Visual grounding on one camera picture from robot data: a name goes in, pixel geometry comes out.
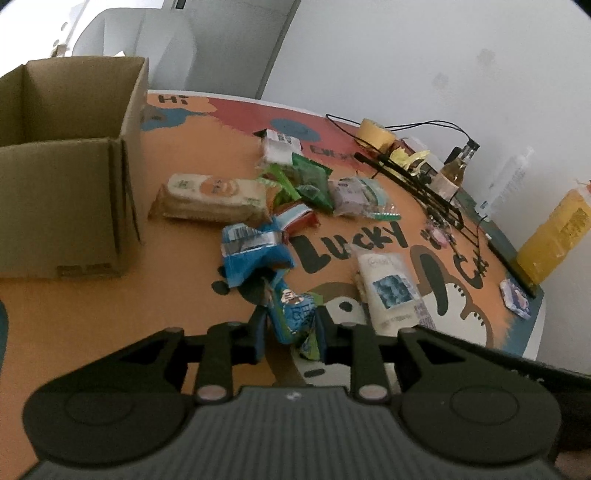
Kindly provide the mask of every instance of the bottle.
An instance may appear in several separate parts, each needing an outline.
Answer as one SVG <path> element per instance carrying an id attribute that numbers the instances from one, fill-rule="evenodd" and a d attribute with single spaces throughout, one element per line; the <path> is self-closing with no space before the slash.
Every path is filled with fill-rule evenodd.
<path id="1" fill-rule="evenodd" d="M 478 145 L 474 140 L 468 140 L 460 154 L 447 165 L 444 165 L 431 182 L 430 188 L 442 199 L 449 202 L 464 181 L 464 170 L 470 159 L 476 153 Z"/>
<path id="2" fill-rule="evenodd" d="M 535 284 L 543 282 L 591 229 L 591 182 L 570 190 L 517 252 Z"/>
<path id="3" fill-rule="evenodd" d="M 505 162 L 484 194 L 475 198 L 474 210 L 480 217 L 489 221 L 507 197 L 521 187 L 534 153 L 534 149 L 528 147 L 524 155 L 516 155 Z"/>

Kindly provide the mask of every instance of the ribbed gray surface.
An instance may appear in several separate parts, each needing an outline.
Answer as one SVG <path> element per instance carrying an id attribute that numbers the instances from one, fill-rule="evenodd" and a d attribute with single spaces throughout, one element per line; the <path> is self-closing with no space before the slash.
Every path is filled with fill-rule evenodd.
<path id="1" fill-rule="evenodd" d="M 27 480 L 560 479 L 542 461 L 486 471 L 423 451 L 388 410 L 341 388 L 247 387 L 203 407 L 160 452 L 127 466 L 81 471 L 41 463 Z"/>

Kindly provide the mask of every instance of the gray panel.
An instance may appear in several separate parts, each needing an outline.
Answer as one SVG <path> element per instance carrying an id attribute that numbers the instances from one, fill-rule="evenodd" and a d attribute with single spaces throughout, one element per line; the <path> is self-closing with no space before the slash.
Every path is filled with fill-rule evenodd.
<path id="1" fill-rule="evenodd" d="M 550 480 L 542 461 L 486 471 L 455 465 L 413 443 L 384 407 L 342 388 L 246 387 L 197 411 L 185 431 L 134 464 L 81 471 L 44 462 L 27 480 Z"/>
<path id="2" fill-rule="evenodd" d="M 270 4 L 265 0 L 250 3 Z M 183 12 L 197 38 L 188 88 L 254 98 L 289 12 L 230 0 L 193 0 Z"/>

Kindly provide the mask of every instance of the beige snack package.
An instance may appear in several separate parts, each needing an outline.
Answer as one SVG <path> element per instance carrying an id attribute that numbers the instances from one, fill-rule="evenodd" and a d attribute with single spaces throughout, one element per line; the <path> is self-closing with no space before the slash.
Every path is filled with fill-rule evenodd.
<path id="1" fill-rule="evenodd" d="M 270 220 L 269 207 L 280 188 L 264 179 L 175 173 L 160 188 L 150 216 L 258 226 Z"/>

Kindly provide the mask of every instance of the orange circular logo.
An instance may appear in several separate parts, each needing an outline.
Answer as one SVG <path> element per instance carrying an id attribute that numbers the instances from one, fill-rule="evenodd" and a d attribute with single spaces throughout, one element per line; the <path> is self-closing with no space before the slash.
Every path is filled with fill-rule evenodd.
<path id="1" fill-rule="evenodd" d="M 213 197 L 233 197 L 238 193 L 238 183 L 222 177 L 209 177 L 199 186 L 199 191 Z"/>

